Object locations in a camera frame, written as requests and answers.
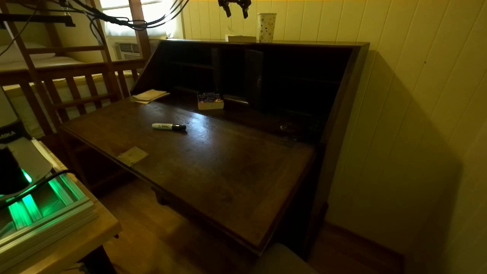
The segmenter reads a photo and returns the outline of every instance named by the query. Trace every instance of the desk writing surface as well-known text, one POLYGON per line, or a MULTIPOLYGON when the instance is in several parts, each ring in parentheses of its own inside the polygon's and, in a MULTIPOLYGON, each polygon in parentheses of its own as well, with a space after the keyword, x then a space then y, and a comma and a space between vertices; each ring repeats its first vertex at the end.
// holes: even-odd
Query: desk writing surface
POLYGON ((136 163, 118 163, 257 249, 313 160, 308 144, 158 102, 121 100, 63 131, 115 161, 141 149, 136 163), (153 131, 153 122, 184 123, 187 134, 153 131))

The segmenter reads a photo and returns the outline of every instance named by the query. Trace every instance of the paper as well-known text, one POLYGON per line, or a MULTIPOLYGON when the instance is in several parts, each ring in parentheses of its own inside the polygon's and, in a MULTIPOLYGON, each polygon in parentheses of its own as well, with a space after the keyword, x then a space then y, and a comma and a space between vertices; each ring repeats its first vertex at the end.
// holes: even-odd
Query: paper
POLYGON ((153 102, 153 100, 164 97, 164 96, 168 96, 168 93, 162 91, 162 90, 147 90, 147 91, 138 93, 132 97, 138 102, 149 103, 149 102, 153 102))
POLYGON ((126 166, 133 166, 135 163, 143 160, 146 155, 147 155, 147 152, 144 152, 143 149, 133 146, 133 147, 124 150, 123 153, 120 153, 117 157, 117 160, 124 163, 126 166))

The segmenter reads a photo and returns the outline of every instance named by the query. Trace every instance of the wooden floor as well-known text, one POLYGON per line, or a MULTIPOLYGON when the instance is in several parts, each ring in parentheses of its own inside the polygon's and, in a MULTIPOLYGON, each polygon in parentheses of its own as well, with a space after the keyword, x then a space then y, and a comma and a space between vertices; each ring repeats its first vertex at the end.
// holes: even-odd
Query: wooden floor
MULTIPOLYGON (((214 231, 155 202, 138 179, 111 188, 101 202, 118 217, 123 231, 105 249, 120 274, 238 274, 255 257, 214 231)), ((322 274, 398 274, 401 259, 340 228, 325 225, 308 265, 322 274)))

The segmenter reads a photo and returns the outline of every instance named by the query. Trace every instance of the desk leg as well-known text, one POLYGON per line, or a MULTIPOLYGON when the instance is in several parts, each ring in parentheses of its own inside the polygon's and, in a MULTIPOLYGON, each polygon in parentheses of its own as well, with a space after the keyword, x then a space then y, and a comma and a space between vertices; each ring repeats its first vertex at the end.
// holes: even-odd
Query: desk leg
POLYGON ((88 271, 88 274, 115 274, 105 248, 98 246, 92 249, 86 257, 80 260, 88 271))

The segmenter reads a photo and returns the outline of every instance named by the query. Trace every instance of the marker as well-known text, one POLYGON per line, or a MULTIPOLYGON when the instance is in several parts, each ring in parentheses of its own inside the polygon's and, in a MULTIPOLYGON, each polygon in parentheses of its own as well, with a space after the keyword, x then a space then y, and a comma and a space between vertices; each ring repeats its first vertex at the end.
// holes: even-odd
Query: marker
POLYGON ((185 125, 179 125, 179 123, 152 123, 152 129, 185 132, 185 125))

